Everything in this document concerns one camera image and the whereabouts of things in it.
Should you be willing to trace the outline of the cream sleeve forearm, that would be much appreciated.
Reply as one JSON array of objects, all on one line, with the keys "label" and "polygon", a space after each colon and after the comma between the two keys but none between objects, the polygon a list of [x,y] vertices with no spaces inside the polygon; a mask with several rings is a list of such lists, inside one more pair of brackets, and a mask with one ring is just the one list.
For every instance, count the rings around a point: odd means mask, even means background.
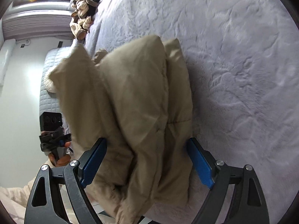
[{"label": "cream sleeve forearm", "polygon": [[34,181],[35,178],[24,187],[0,187],[1,203],[15,223],[24,223],[26,206]]}]

